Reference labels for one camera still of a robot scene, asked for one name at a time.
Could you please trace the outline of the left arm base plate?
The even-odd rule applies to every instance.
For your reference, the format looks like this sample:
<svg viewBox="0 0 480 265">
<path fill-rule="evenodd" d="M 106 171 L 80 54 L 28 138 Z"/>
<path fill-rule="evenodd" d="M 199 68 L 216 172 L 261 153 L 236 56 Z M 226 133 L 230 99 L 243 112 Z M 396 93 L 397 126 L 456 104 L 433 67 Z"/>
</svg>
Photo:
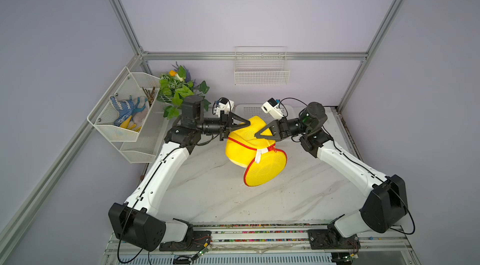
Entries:
<svg viewBox="0 0 480 265">
<path fill-rule="evenodd" d="M 211 231 L 188 231 L 186 237 L 180 242 L 164 242 L 159 245 L 159 251 L 201 251 L 211 243 Z"/>
</svg>

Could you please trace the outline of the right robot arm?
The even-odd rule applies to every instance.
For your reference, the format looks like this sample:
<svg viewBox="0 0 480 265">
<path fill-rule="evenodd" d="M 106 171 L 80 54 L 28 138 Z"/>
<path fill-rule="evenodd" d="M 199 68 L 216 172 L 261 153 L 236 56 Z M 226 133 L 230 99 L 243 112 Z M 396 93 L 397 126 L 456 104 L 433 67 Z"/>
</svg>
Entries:
<svg viewBox="0 0 480 265">
<path fill-rule="evenodd" d="M 344 150 L 325 130 L 328 116 L 322 104 L 310 102 L 293 119 L 283 114 L 285 108 L 280 104 L 269 99 L 262 105 L 262 111 L 273 120 L 255 134 L 256 138 L 282 141 L 298 136 L 303 150 L 337 170 L 366 197 L 360 210 L 331 222 L 328 230 L 332 235 L 349 238 L 366 231 L 385 233 L 411 215 L 405 181 L 377 171 Z"/>
</svg>

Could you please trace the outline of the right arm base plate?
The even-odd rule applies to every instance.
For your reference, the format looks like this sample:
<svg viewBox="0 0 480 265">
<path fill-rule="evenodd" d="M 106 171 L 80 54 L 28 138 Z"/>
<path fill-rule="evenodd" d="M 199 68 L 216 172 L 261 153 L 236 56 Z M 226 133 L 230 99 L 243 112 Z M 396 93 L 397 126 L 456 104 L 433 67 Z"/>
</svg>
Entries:
<svg viewBox="0 0 480 265">
<path fill-rule="evenodd" d="M 356 235 L 342 237 L 338 232 L 330 229 L 310 229 L 307 237 L 312 250 L 354 250 L 360 249 L 360 242 Z"/>
</svg>

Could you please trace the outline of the teal garden rake yellow handle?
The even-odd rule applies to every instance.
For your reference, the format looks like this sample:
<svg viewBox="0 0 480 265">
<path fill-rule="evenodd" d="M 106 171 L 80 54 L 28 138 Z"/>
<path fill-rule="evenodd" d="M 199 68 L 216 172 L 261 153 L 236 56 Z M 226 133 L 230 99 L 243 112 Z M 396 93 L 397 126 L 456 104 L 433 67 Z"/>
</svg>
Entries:
<svg viewBox="0 0 480 265">
<path fill-rule="evenodd" d="M 126 130 L 130 130 L 130 131 L 135 131 L 134 128 L 135 128 L 135 124 L 133 123 L 133 116 L 135 113 L 138 113 L 138 112 L 141 112 L 142 110 L 144 110 L 145 108 L 147 110 L 150 109 L 150 105 L 149 105 L 149 102 L 147 100 L 147 98 L 145 96 L 141 96 L 141 97 L 137 97 L 137 99 L 134 101 L 131 97 L 128 99 L 128 100 L 132 100 L 135 104 L 135 109 L 134 109 L 134 113 L 132 116 L 130 116 L 125 122 L 123 122 L 120 126 L 120 128 L 123 128 L 123 129 L 126 129 Z"/>
</svg>

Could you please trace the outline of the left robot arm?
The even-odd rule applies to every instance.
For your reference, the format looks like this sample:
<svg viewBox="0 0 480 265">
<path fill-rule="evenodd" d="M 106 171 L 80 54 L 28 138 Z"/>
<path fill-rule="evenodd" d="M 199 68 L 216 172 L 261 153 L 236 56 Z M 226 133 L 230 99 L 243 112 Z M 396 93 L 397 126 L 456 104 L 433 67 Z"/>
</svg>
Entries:
<svg viewBox="0 0 480 265">
<path fill-rule="evenodd" d="M 122 204 L 114 203 L 108 212 L 113 233 L 119 242 L 152 252 L 162 245 L 188 248 L 193 242 L 193 225 L 182 219 L 165 219 L 161 201 L 181 165 L 204 135 L 224 140 L 230 132 L 248 127 L 250 122 L 236 115 L 234 102 L 222 97 L 214 104 L 213 115 L 204 116 L 201 96 L 188 96 L 181 115 L 166 133 L 160 153 L 144 179 Z"/>
</svg>

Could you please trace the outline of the yellow mesh laundry bag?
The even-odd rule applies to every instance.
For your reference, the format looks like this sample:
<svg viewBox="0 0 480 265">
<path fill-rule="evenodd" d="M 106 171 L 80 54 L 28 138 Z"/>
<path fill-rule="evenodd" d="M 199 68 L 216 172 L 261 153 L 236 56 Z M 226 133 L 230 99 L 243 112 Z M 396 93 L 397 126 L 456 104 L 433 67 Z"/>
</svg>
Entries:
<svg viewBox="0 0 480 265">
<path fill-rule="evenodd" d="M 232 163 L 245 169 L 244 184 L 256 187 L 278 176 L 285 169 L 288 156 L 276 147 L 276 141 L 255 136 L 266 127 L 260 117 L 253 116 L 249 122 L 248 127 L 230 132 L 225 154 Z"/>
</svg>

